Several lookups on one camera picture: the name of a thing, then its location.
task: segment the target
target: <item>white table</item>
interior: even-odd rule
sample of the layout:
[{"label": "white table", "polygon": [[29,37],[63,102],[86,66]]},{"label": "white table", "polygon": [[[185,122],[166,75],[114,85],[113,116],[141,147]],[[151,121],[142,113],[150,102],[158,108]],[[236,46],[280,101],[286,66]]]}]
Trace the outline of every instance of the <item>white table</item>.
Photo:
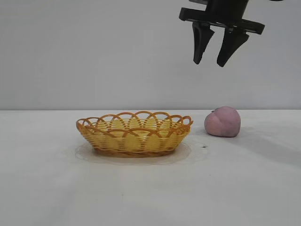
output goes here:
[{"label": "white table", "polygon": [[301,111],[239,111],[236,138],[169,111],[194,120],[174,155],[95,156],[75,121],[118,112],[0,112],[0,225],[301,225]]}]

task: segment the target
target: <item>basket rim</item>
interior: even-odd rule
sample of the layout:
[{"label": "basket rim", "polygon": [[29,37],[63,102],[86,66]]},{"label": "basket rim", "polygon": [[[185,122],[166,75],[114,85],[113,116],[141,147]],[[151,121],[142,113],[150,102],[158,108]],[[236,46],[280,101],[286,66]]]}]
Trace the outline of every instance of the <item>basket rim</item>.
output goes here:
[{"label": "basket rim", "polygon": [[[139,118],[138,115],[142,114],[142,113],[149,114],[149,116],[146,117],[146,118]],[[130,118],[129,119],[123,119],[123,118],[120,117],[122,115],[130,115]],[[166,118],[165,119],[158,119],[157,115],[165,115]],[[106,117],[112,117],[112,119],[109,120],[109,121],[106,121],[105,120]],[[96,127],[98,122],[111,122],[115,119],[119,119],[119,120],[123,121],[123,120],[130,120],[130,119],[133,119],[133,118],[136,118],[138,120],[146,120],[146,119],[151,119],[151,118],[153,118],[155,120],[158,120],[158,121],[159,120],[161,120],[161,121],[170,120],[171,122],[179,123],[180,126],[178,126],[176,128],[167,128],[167,129],[166,128],[161,129],[160,127],[157,128],[157,129],[135,127],[135,128],[130,128],[130,129],[106,129],[106,130],[99,129],[99,128]],[[178,121],[173,121],[173,118],[178,118],[179,120]],[[91,122],[90,119],[95,119],[97,121],[96,122]],[[184,124],[184,120],[186,120],[186,119],[189,120],[188,124]],[[77,127],[78,130],[85,129],[90,133],[92,133],[91,130],[93,130],[93,131],[103,133],[104,135],[108,135],[108,136],[113,137],[113,138],[117,138],[117,137],[115,135],[111,134],[111,133],[116,132],[116,131],[124,132],[122,137],[126,137],[128,134],[132,134],[132,135],[135,135],[135,136],[139,137],[139,135],[134,133],[134,131],[139,130],[139,131],[149,132],[149,134],[147,136],[157,135],[158,137],[162,137],[162,138],[165,138],[165,136],[164,137],[161,136],[159,132],[160,131],[169,131],[169,133],[166,136],[166,138],[167,138],[167,137],[170,137],[171,134],[173,134],[177,130],[190,129],[190,126],[191,126],[192,123],[193,123],[193,120],[191,119],[190,116],[181,116],[181,115],[178,115],[178,114],[170,115],[166,112],[154,112],[154,113],[152,113],[152,112],[149,112],[149,111],[139,111],[139,112],[136,112],[136,113],[122,112],[122,113],[119,113],[119,114],[106,114],[102,117],[88,117],[88,118],[79,119],[79,120],[76,121],[76,127]]]}]

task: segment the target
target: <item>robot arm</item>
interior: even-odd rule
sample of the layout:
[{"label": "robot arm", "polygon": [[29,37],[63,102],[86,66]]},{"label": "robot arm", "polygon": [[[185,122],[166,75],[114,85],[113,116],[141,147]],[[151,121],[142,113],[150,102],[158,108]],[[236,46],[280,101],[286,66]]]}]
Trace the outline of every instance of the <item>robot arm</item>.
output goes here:
[{"label": "robot arm", "polygon": [[194,58],[199,64],[207,45],[214,34],[210,26],[225,28],[222,48],[217,57],[217,64],[224,67],[233,53],[244,44],[247,32],[262,34],[264,25],[242,19],[249,0],[190,0],[207,5],[206,10],[182,8],[179,18],[191,21],[194,33]]}]

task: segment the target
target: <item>wicker basket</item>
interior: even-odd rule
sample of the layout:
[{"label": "wicker basket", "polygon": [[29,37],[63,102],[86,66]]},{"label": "wicker basket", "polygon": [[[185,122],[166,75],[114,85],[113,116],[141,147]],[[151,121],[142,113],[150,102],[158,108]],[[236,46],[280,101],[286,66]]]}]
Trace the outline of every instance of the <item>wicker basket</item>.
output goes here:
[{"label": "wicker basket", "polygon": [[141,111],[80,119],[76,127],[102,155],[142,158],[172,153],[189,134],[192,123],[189,116]]}]

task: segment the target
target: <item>yellow basket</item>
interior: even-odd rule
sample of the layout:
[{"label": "yellow basket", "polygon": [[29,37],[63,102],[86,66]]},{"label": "yellow basket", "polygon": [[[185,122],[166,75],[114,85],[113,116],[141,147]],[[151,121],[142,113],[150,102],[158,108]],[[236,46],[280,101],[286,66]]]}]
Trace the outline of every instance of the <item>yellow basket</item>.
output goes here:
[{"label": "yellow basket", "polygon": [[80,119],[76,127],[102,155],[142,158],[172,153],[189,134],[192,123],[189,116],[141,111]]}]

